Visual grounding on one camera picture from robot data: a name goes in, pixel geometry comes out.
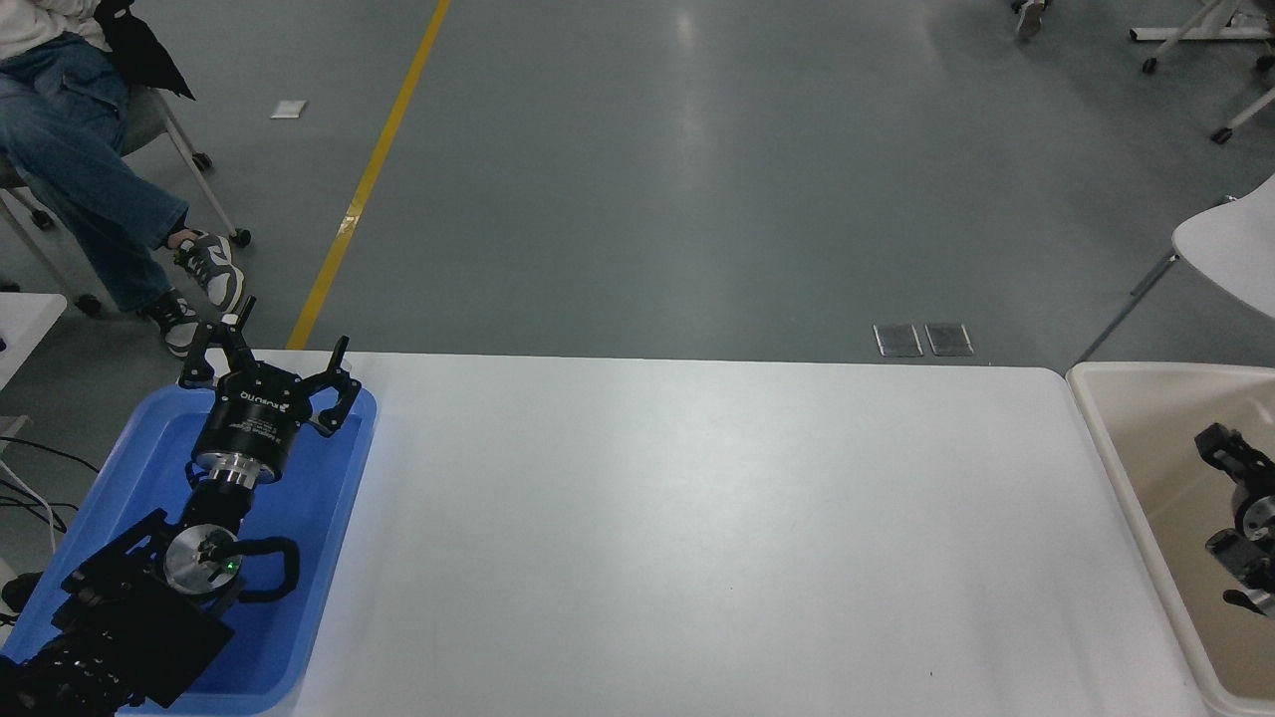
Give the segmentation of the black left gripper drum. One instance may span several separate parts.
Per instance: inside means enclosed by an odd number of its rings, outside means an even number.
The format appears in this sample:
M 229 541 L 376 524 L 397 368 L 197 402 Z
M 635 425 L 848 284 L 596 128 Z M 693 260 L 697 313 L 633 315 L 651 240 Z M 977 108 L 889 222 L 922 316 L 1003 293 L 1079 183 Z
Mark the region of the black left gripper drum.
M 214 404 L 191 450 L 209 469 L 218 457 L 241 455 L 264 469 L 283 469 L 300 427 L 312 413 L 295 373 L 255 361 L 217 381 Z

